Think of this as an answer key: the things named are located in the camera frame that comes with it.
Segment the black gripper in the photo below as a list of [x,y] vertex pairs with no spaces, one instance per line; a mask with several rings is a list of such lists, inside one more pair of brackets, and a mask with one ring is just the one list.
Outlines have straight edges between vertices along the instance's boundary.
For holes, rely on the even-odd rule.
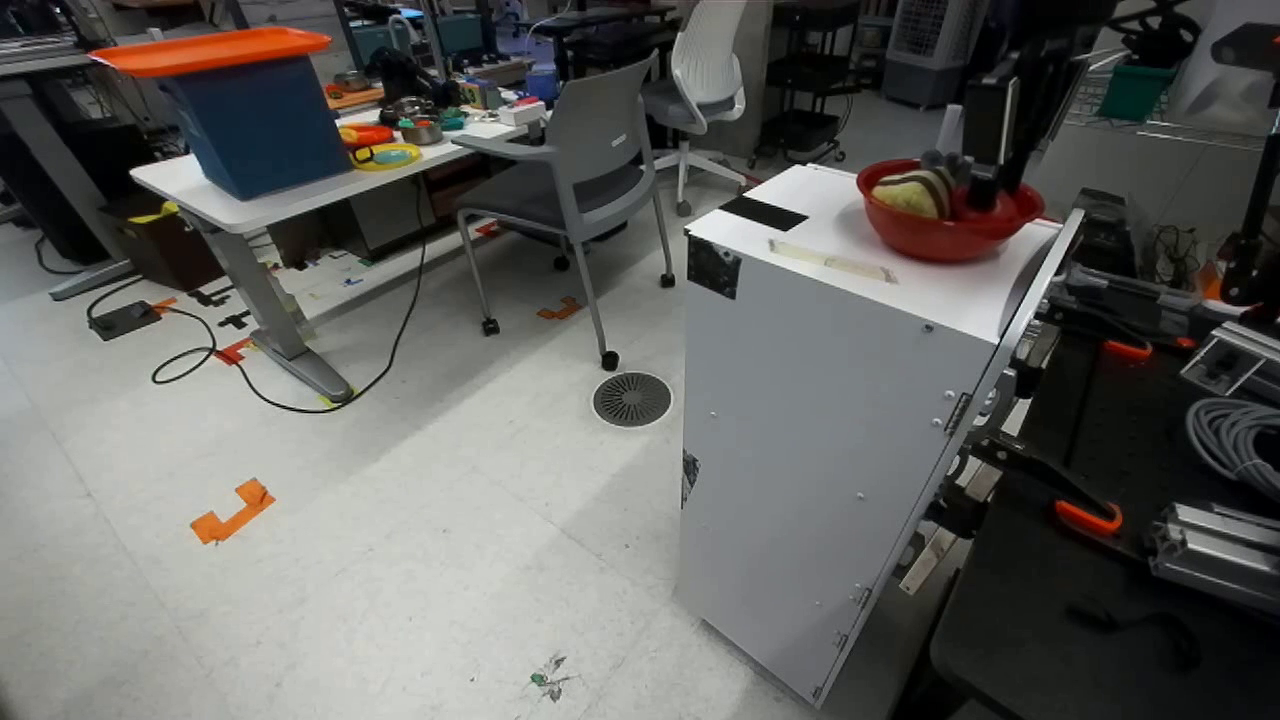
[[965,205],[971,213],[991,213],[1025,181],[1075,77],[1071,29],[981,34],[977,77],[965,90]]

